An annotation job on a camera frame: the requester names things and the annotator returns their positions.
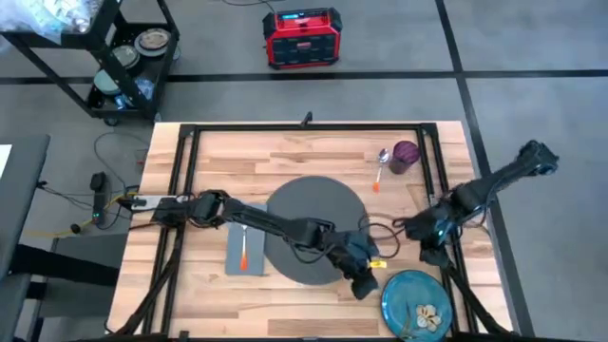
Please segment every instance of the purple cup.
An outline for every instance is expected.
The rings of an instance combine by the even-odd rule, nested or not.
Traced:
[[[403,175],[420,159],[420,149],[413,142],[398,142],[392,149],[389,169],[395,175]]]

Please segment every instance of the red portable battery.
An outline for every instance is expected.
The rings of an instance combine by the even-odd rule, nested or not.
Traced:
[[[328,66],[339,59],[342,21],[334,8],[268,13],[262,23],[270,67]]]

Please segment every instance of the wooden tabletop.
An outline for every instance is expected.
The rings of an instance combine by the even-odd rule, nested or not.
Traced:
[[[450,186],[471,180],[474,173],[460,122],[438,122],[437,126]],[[179,127],[179,123],[156,125],[142,177],[142,194],[166,194]],[[378,151],[402,140],[416,142],[415,133],[203,132],[193,190],[198,193],[210,188],[223,189],[245,202],[263,203],[287,181],[322,175],[347,184],[369,213],[413,216],[428,207],[419,162],[405,175],[385,172],[380,193],[371,190]],[[186,158],[182,161],[179,189],[183,188],[189,143],[184,150]],[[431,168],[437,181],[434,162]],[[150,216],[138,214],[133,224],[147,222]],[[382,218],[372,220],[387,222]],[[158,227],[129,234],[108,320],[109,329],[120,328],[145,296],[159,234]],[[358,301],[352,296],[347,280],[324,286],[303,285],[280,274],[268,260],[264,266],[265,276],[226,275],[227,236],[228,230],[221,227],[218,230],[187,227],[171,321],[172,336],[181,330],[196,337],[392,336],[380,313],[380,290]],[[380,288],[392,275],[406,269],[421,270],[441,279],[437,267],[418,260],[417,242],[405,239],[404,235],[400,240],[402,248],[397,257],[388,260],[386,269],[374,270]],[[467,229],[461,243],[471,288],[498,322],[510,328],[489,237],[482,229]],[[379,247],[384,254],[390,254],[394,241],[382,241]],[[163,294],[157,302],[153,331],[160,329],[162,299]],[[456,301],[461,329],[466,330],[462,299],[457,296]]]

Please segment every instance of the black shelf cart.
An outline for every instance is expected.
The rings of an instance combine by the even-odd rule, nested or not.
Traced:
[[[32,31],[1,31],[13,46],[34,63],[49,79],[59,86],[82,110],[93,118],[104,119],[108,125],[115,125],[119,119],[143,119],[149,122],[162,120],[158,111],[164,91],[165,81],[169,68],[173,64],[173,56],[178,48],[180,31],[178,30],[165,0],[157,0],[166,23],[128,23],[120,11],[123,0],[103,0],[99,10],[91,19],[88,31],[63,32],[61,45]],[[106,43],[107,34],[114,24],[111,42]],[[141,76],[154,83],[154,92],[150,100],[139,90],[134,78],[128,74],[119,60],[112,53],[112,49],[121,45],[133,45],[136,37],[147,29],[166,29],[171,33],[167,50],[161,57],[150,58],[141,56]],[[86,99],[81,98],[50,66],[48,66],[32,48],[71,48],[87,50],[100,67],[114,80],[121,92],[133,104],[133,108],[119,109],[115,104],[107,101],[105,95],[91,85]]]

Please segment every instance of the blue plate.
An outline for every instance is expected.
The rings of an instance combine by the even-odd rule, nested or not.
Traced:
[[[441,340],[452,322],[446,291],[421,271],[394,275],[382,293],[382,315],[395,336],[407,341]]]

